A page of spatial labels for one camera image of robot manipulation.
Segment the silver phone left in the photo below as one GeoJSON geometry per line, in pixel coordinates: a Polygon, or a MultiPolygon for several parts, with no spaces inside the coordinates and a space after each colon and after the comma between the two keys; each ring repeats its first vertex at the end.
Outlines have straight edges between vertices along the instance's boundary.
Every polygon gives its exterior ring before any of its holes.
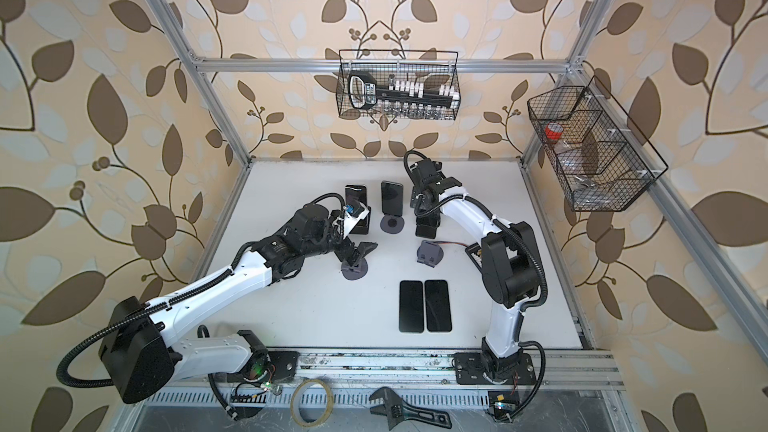
{"type": "Polygon", "coordinates": [[[346,185],[344,189],[345,203],[353,208],[368,207],[367,187],[364,185],[346,185]]]}

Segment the purple phone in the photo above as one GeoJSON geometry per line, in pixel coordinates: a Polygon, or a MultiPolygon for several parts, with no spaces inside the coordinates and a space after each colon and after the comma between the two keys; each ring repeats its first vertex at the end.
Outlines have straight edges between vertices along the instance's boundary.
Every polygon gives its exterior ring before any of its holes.
{"type": "Polygon", "coordinates": [[[440,211],[436,209],[436,200],[429,190],[414,192],[412,206],[418,227],[437,229],[440,226],[440,211]]]}

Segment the grey round stand front right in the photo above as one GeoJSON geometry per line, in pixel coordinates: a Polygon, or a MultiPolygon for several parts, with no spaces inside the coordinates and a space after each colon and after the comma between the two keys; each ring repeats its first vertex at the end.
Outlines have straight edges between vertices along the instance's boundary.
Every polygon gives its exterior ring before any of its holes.
{"type": "Polygon", "coordinates": [[[436,267],[444,258],[444,251],[440,244],[423,240],[417,249],[417,262],[430,268],[436,267]]]}

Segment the grey round phone stand back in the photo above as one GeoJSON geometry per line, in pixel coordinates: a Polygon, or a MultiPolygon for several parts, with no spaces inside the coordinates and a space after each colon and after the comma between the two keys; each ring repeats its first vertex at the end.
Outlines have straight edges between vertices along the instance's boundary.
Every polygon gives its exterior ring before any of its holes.
{"type": "Polygon", "coordinates": [[[380,222],[381,229],[388,234],[399,234],[405,226],[404,218],[401,216],[384,215],[380,222]]]}

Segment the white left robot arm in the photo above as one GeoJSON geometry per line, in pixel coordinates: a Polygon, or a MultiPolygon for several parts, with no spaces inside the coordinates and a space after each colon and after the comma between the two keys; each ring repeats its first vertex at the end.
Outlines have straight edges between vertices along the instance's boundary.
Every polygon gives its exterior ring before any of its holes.
{"type": "Polygon", "coordinates": [[[130,297],[113,310],[104,329],[74,346],[60,361],[56,378],[64,386],[113,386],[126,404],[141,402],[167,384],[195,376],[245,374],[264,361],[266,347],[250,330],[224,338],[186,335],[240,298],[295,277],[306,259],[333,254],[355,267],[376,249],[354,243],[350,234],[368,218],[360,200],[329,210],[317,197],[297,210],[275,233],[244,243],[232,262],[187,286],[139,302],[130,297]]]}

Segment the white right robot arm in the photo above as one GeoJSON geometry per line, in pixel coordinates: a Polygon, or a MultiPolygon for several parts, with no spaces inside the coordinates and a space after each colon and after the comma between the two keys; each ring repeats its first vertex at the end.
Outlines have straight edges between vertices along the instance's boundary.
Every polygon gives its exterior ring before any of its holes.
{"type": "Polygon", "coordinates": [[[548,298],[547,279],[533,229],[526,222],[511,223],[492,213],[459,180],[446,176],[441,162],[411,149],[405,152],[403,164],[413,184],[411,205],[416,235],[435,239],[441,219],[447,217],[474,240],[465,247],[465,253],[479,270],[483,286],[494,302],[489,329],[481,341],[483,378],[503,385],[514,378],[523,364],[526,348],[533,347],[539,352],[538,375],[521,403],[491,406],[492,411],[501,413],[501,421],[512,422],[539,391],[546,370],[543,346],[535,340],[520,339],[526,311],[544,305],[548,298]]]}

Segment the black adjustable wrench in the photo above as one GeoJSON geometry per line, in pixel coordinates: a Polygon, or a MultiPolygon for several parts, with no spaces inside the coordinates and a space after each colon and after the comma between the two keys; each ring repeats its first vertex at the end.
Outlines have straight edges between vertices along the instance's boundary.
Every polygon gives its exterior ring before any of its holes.
{"type": "Polygon", "coordinates": [[[372,403],[369,408],[370,414],[385,417],[389,431],[393,431],[406,421],[415,421],[445,430],[453,427],[447,412],[414,406],[389,387],[381,387],[373,391],[368,400],[372,403]]]}

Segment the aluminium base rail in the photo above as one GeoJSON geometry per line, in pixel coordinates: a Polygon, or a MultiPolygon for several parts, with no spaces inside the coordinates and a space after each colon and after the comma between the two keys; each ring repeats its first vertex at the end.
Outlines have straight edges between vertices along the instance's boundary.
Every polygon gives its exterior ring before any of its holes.
{"type": "Polygon", "coordinates": [[[475,349],[414,348],[274,348],[268,383],[280,394],[260,390],[238,375],[218,373],[181,379],[149,398],[151,404],[214,405],[214,384],[225,398],[240,404],[287,404],[292,392],[311,381],[315,391],[328,386],[339,405],[361,405],[375,389],[387,386],[405,400],[431,407],[487,406],[491,390],[525,395],[538,385],[543,392],[579,392],[614,399],[626,387],[612,354],[593,350],[534,347],[523,351],[509,378],[493,381],[485,373],[475,349]]]}

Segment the black phone stand front left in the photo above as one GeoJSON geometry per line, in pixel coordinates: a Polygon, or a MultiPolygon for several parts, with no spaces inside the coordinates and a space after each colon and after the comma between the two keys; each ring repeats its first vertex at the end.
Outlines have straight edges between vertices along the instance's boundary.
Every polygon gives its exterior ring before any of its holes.
{"type": "Polygon", "coordinates": [[[348,281],[356,281],[365,277],[368,273],[369,266],[365,258],[358,261],[356,265],[348,265],[346,263],[341,264],[342,276],[348,281]]]}

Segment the black flat stand back right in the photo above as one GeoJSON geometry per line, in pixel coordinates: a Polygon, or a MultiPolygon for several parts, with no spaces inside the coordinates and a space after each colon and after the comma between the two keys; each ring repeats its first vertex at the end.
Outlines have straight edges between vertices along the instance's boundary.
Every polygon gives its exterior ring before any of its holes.
{"type": "Polygon", "coordinates": [[[417,224],[415,235],[420,238],[433,240],[436,238],[438,227],[430,224],[417,224]]]}

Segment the black flat phone stand left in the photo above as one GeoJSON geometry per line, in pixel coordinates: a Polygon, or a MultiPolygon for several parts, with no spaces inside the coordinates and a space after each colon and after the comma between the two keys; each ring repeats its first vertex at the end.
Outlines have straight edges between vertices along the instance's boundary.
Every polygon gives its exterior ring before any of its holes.
{"type": "Polygon", "coordinates": [[[355,217],[356,222],[350,229],[349,233],[354,235],[366,235],[369,233],[370,220],[371,220],[371,208],[367,207],[364,212],[361,212],[355,217]]]}

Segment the black socket set tool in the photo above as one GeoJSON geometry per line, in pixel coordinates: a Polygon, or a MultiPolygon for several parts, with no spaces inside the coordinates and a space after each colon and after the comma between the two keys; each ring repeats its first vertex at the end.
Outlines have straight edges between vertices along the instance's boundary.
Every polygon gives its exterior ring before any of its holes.
{"type": "Polygon", "coordinates": [[[381,110],[406,106],[416,109],[428,107],[437,109],[457,109],[461,102],[460,93],[452,87],[440,85],[437,92],[428,90],[424,82],[399,79],[386,79],[379,85],[367,72],[351,73],[346,84],[347,97],[351,105],[358,110],[379,107],[381,110]]]}

